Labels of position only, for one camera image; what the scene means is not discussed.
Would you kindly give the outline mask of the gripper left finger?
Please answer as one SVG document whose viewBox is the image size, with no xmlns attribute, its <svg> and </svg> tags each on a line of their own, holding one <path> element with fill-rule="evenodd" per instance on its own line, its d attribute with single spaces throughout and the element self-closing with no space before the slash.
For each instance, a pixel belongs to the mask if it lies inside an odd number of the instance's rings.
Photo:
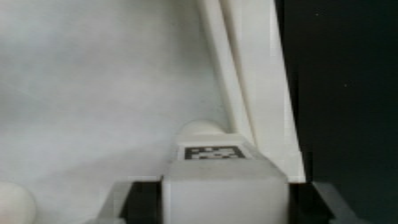
<svg viewBox="0 0 398 224">
<path fill-rule="evenodd" d="M 113 184 L 97 216 L 86 224 L 161 224 L 157 181 Z"/>
</svg>

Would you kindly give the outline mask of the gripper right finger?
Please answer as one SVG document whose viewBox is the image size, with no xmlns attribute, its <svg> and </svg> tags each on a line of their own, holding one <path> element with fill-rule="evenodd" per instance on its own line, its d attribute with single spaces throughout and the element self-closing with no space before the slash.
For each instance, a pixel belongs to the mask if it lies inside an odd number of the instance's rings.
<svg viewBox="0 0 398 224">
<path fill-rule="evenodd" d="M 289 224 L 362 224 L 328 182 L 289 185 Z"/>
</svg>

